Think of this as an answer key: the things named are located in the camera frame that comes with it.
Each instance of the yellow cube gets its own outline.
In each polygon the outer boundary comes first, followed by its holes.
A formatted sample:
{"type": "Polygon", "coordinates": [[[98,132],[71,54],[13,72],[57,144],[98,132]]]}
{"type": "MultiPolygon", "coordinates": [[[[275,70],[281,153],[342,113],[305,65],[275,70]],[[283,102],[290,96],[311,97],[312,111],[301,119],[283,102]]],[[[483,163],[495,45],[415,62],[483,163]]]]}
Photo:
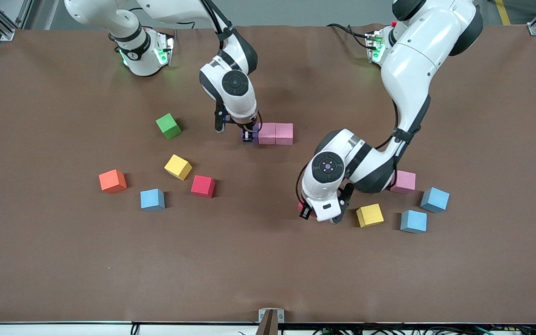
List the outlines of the yellow cube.
{"type": "Polygon", "coordinates": [[[379,208],[379,204],[372,204],[365,206],[357,210],[357,217],[359,218],[359,225],[363,227],[377,225],[383,222],[382,212],[379,208]]]}
{"type": "Polygon", "coordinates": [[[192,170],[192,166],[188,161],[179,157],[178,155],[173,155],[168,163],[164,166],[164,169],[179,178],[180,180],[185,180],[189,172],[192,170]]]}

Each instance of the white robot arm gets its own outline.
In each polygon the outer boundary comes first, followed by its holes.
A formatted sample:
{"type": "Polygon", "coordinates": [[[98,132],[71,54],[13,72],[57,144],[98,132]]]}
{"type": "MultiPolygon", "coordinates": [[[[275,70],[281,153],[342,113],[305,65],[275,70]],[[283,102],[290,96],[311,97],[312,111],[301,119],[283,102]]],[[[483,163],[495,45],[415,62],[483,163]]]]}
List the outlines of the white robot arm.
{"type": "MultiPolygon", "coordinates": [[[[258,110],[254,87],[249,80],[258,61],[251,45],[226,19],[212,0],[137,0],[153,19],[163,23],[210,21],[219,40],[219,50],[200,70],[200,84],[216,102],[214,127],[225,131],[236,123],[244,142],[252,142],[258,110]]],[[[155,74],[168,64],[172,36],[142,28],[133,13],[119,9],[127,0],[64,0],[70,15],[84,25],[100,26],[110,32],[120,47],[126,66],[137,75],[155,74]]]]}
{"type": "Polygon", "coordinates": [[[472,45],[483,28],[472,0],[394,0],[393,13],[401,22],[366,40],[368,57],[381,66],[393,99],[396,126],[375,148],[346,129],[326,135],[302,176],[302,218],[313,211],[318,221],[339,223],[354,188],[378,193],[393,182],[396,165],[429,108],[432,77],[449,55],[472,45]],[[340,189],[345,178],[350,183],[340,189]]]}
{"type": "Polygon", "coordinates": [[[249,80],[258,55],[223,15],[212,0],[137,0],[153,19],[163,23],[210,21],[219,39],[219,50],[200,69],[200,84],[216,102],[214,127],[225,131],[226,123],[236,123],[244,132],[244,142],[253,141],[257,122],[257,102],[249,80]]]}
{"type": "Polygon", "coordinates": [[[68,13],[79,23],[109,31],[123,63],[133,74],[150,76],[168,64],[173,37],[143,28],[134,13],[120,9],[127,0],[64,0],[68,13]]]}

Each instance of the green cube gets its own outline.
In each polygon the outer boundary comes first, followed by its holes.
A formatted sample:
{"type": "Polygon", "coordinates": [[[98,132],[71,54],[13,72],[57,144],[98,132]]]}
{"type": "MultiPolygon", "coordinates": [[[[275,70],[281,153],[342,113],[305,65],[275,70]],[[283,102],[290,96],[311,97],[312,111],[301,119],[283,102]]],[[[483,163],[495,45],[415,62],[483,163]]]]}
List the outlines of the green cube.
{"type": "Polygon", "coordinates": [[[179,126],[171,116],[171,113],[168,113],[167,115],[158,119],[157,125],[168,140],[181,133],[181,129],[179,129],[179,126]]]}

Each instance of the pink cube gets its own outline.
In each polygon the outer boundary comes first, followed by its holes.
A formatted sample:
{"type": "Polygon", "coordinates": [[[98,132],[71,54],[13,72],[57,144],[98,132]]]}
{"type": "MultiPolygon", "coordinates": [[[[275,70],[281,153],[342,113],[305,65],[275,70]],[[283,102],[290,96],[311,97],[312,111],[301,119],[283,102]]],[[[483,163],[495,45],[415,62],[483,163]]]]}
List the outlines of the pink cube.
{"type": "Polygon", "coordinates": [[[276,123],[262,123],[258,144],[276,144],[276,123]]]}
{"type": "MultiPolygon", "coordinates": [[[[302,210],[303,210],[302,203],[297,204],[297,210],[299,211],[299,213],[302,212],[302,210]]],[[[314,211],[311,211],[311,216],[313,216],[315,218],[315,212],[314,211]]]]}
{"type": "Polygon", "coordinates": [[[396,184],[390,188],[390,191],[402,194],[409,194],[412,191],[415,191],[416,178],[416,174],[398,170],[398,172],[396,173],[396,184]]]}
{"type": "Polygon", "coordinates": [[[293,124],[276,124],[276,144],[291,146],[293,144],[293,124]]]}
{"type": "Polygon", "coordinates": [[[202,198],[211,198],[214,195],[215,182],[210,177],[194,176],[192,193],[202,198]]]}

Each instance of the cube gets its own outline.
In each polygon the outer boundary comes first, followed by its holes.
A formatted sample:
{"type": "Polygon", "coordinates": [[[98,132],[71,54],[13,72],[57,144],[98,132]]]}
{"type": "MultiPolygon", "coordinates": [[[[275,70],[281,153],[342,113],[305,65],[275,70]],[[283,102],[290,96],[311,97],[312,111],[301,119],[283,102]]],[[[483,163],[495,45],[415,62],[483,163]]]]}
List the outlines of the cube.
{"type": "Polygon", "coordinates": [[[164,166],[164,169],[180,180],[185,180],[189,172],[192,170],[192,166],[188,161],[178,155],[172,155],[171,159],[168,160],[168,163],[164,166]]]}
{"type": "Polygon", "coordinates": [[[446,210],[450,194],[432,187],[428,189],[421,200],[421,208],[433,213],[441,213],[446,210]]]}
{"type": "Polygon", "coordinates": [[[258,133],[258,144],[276,144],[276,123],[262,123],[258,133]]]}
{"type": "Polygon", "coordinates": [[[146,212],[164,210],[164,193],[157,188],[140,192],[140,207],[146,212]]]}
{"type": "Polygon", "coordinates": [[[400,217],[400,230],[409,233],[422,234],[427,231],[427,214],[408,210],[400,217]]]}
{"type": "Polygon", "coordinates": [[[396,172],[396,183],[390,188],[390,191],[394,193],[409,194],[412,191],[415,191],[416,178],[416,174],[398,170],[396,172]]]}
{"type": "Polygon", "coordinates": [[[281,146],[291,146],[293,144],[293,124],[277,123],[276,124],[276,144],[281,146]]]}
{"type": "Polygon", "coordinates": [[[379,204],[359,208],[357,210],[357,217],[359,218],[359,226],[362,228],[383,222],[383,215],[379,204]]]}
{"type": "Polygon", "coordinates": [[[100,189],[109,194],[121,192],[124,189],[127,189],[125,176],[118,170],[111,170],[109,172],[105,172],[104,174],[99,174],[98,180],[100,181],[100,189]]]}
{"type": "Polygon", "coordinates": [[[171,113],[168,113],[167,115],[158,119],[157,125],[160,128],[160,131],[162,132],[162,134],[168,140],[172,139],[173,137],[181,133],[181,129],[177,125],[177,122],[175,122],[175,120],[173,119],[171,113]]]}
{"type": "Polygon", "coordinates": [[[211,198],[214,195],[214,180],[205,176],[194,176],[194,184],[192,185],[192,193],[202,198],[211,198]]]}
{"type": "MultiPolygon", "coordinates": [[[[298,204],[297,204],[297,210],[299,211],[299,213],[302,212],[302,210],[303,210],[303,205],[302,205],[302,203],[298,203],[298,204]]],[[[313,217],[315,218],[315,212],[314,212],[314,211],[311,211],[311,214],[310,214],[310,215],[313,216],[313,217]]]]}
{"type": "MultiPolygon", "coordinates": [[[[253,140],[251,142],[243,142],[243,144],[258,144],[258,123],[256,123],[252,128],[251,130],[255,131],[254,133],[251,133],[249,135],[251,135],[253,137],[253,140]]],[[[241,140],[245,140],[245,131],[243,129],[241,129],[241,140]]]]}

